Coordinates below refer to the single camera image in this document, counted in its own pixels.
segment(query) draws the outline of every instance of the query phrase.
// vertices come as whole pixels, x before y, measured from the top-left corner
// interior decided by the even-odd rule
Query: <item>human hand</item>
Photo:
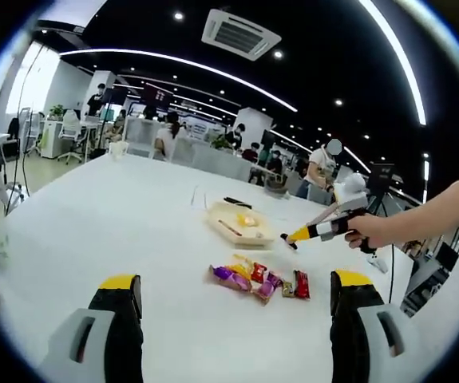
[[[369,247],[378,249],[391,244],[388,232],[388,219],[374,215],[361,215],[348,221],[348,228],[354,232],[345,235],[344,239],[354,249],[362,244],[364,238],[369,238]]]

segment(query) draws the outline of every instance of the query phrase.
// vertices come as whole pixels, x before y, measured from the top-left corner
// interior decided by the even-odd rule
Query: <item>black ceiling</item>
[[[109,69],[116,74],[153,77],[207,93],[219,94],[261,110],[274,118],[282,134],[304,146],[326,142],[327,133],[339,138],[369,164],[397,165],[403,190],[421,199],[422,153],[429,152],[432,175],[429,195],[459,176],[459,76],[428,34],[391,0],[374,0],[402,43],[416,75],[425,106],[427,126],[417,112],[402,67],[383,32],[357,0],[135,2],[108,0],[87,25],[81,39],[93,48],[139,49],[196,61],[230,73],[285,100],[299,111],[220,75],[160,58],[96,53],[64,57],[71,64]],[[201,36],[210,9],[224,8],[282,37],[277,46],[284,59],[271,53],[252,62],[204,44]],[[173,18],[175,11],[184,20]],[[59,51],[75,50],[58,35],[36,37]],[[140,80],[127,78],[130,84]],[[173,90],[174,85],[160,85]],[[208,103],[202,93],[178,87],[177,94]],[[335,99],[342,99],[338,107]],[[214,99],[213,104],[233,113],[238,107]],[[224,113],[209,110],[222,116]],[[339,159],[362,170],[346,153]]]

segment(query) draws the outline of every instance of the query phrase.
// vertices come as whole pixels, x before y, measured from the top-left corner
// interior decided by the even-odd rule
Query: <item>column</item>
[[[94,72],[93,78],[87,88],[87,93],[84,97],[84,104],[82,105],[81,116],[84,116],[89,111],[89,106],[87,101],[93,94],[96,94],[98,91],[99,84],[105,84],[107,88],[112,88],[114,81],[116,80],[116,75],[108,70],[97,70]]]
[[[253,108],[241,109],[235,120],[235,127],[239,124],[245,125],[245,132],[242,133],[242,149],[251,147],[251,143],[261,143],[265,130],[271,128],[273,119]]]

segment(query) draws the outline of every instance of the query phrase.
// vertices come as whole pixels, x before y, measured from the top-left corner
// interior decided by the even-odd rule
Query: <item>air conditioner vent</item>
[[[275,46],[281,37],[221,10],[211,10],[202,41],[255,61]]]

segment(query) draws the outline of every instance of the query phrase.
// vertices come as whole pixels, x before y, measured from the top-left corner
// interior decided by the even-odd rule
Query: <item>purple candy wrapper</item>
[[[259,287],[258,290],[252,291],[257,297],[263,300],[264,304],[267,304],[271,296],[274,294],[275,289],[282,283],[281,278],[268,273],[267,280]]]
[[[209,271],[213,274],[219,284],[229,289],[250,291],[252,288],[250,281],[226,267],[210,266]]]

